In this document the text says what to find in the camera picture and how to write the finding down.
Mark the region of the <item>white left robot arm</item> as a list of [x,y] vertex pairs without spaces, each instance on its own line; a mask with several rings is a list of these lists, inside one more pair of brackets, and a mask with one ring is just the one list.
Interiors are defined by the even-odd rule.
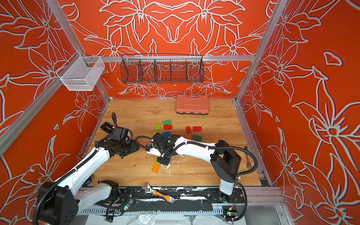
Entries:
[[139,146],[135,140],[112,141],[102,139],[83,160],[55,182],[46,182],[38,190],[37,205],[32,223],[40,221],[51,225],[69,225],[78,213],[106,199],[120,197],[119,185],[104,180],[97,186],[81,191],[83,184],[113,156],[124,158],[135,153]]

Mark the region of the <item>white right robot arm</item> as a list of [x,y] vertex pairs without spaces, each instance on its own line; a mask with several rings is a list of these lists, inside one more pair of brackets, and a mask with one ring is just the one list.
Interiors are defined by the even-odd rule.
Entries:
[[225,195],[233,193],[241,163],[240,155],[225,141],[203,143],[186,139],[179,135],[164,137],[156,133],[145,146],[148,154],[157,156],[160,164],[168,165],[173,155],[187,155],[210,163],[220,178],[219,190]]

